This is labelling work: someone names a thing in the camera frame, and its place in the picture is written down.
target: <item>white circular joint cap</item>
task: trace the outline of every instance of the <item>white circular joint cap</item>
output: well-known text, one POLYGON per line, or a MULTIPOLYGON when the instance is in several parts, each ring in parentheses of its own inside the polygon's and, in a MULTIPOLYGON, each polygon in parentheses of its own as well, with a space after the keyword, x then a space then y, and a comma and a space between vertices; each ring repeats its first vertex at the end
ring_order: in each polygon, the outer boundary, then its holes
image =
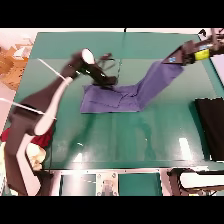
POLYGON ((82 50, 82 58, 87 64, 95 64, 93 54, 87 48, 82 50))

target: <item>white cable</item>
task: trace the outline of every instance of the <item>white cable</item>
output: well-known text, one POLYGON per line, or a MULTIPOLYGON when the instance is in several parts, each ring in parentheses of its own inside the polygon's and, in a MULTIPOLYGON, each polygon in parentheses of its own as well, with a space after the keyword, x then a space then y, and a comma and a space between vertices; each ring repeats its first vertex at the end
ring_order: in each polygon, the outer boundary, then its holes
POLYGON ((65 77, 62 76, 59 72, 55 71, 50 65, 48 65, 45 61, 42 59, 38 58, 40 62, 42 62, 44 65, 46 65, 52 72, 54 72, 57 76, 61 77, 63 80, 65 80, 65 77))
POLYGON ((30 110, 30 111, 33 111, 33 112, 38 113, 38 114, 42 114, 42 115, 45 114, 44 112, 42 112, 40 110, 35 110, 35 109, 30 108, 30 107, 26 107, 26 106, 24 106, 22 104, 15 103, 15 102, 7 100, 5 98, 0 98, 0 101, 6 102, 6 103, 10 103, 10 104, 12 104, 14 106, 21 107, 23 109, 30 110))

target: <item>metal bracket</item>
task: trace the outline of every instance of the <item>metal bracket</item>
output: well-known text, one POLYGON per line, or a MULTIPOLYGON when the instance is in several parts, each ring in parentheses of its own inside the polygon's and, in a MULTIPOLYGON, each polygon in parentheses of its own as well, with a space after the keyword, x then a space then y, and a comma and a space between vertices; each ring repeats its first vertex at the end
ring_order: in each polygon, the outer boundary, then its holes
POLYGON ((96 196, 118 196, 118 173, 99 173, 96 176, 96 196))

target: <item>white wall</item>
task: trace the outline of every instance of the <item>white wall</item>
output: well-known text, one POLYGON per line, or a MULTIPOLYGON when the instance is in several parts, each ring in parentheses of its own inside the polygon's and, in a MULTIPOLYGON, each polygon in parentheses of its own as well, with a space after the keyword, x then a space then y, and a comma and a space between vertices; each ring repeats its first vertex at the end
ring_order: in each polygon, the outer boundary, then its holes
MULTIPOLYGON (((127 32, 162 32, 197 34, 202 28, 127 28, 127 32)), ((0 47, 9 49, 15 44, 28 44, 22 35, 26 34, 34 42, 38 32, 69 32, 69 31, 111 31, 123 32, 124 28, 1 28, 0 47)))

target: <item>towel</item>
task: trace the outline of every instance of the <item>towel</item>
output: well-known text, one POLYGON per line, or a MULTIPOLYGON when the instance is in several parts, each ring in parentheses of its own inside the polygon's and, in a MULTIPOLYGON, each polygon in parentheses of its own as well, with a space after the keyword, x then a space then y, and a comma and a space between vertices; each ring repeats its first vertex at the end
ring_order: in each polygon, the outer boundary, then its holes
POLYGON ((154 62, 145 77, 131 86, 84 86, 81 113, 137 112, 142 111, 150 101, 182 73, 177 64, 154 62))

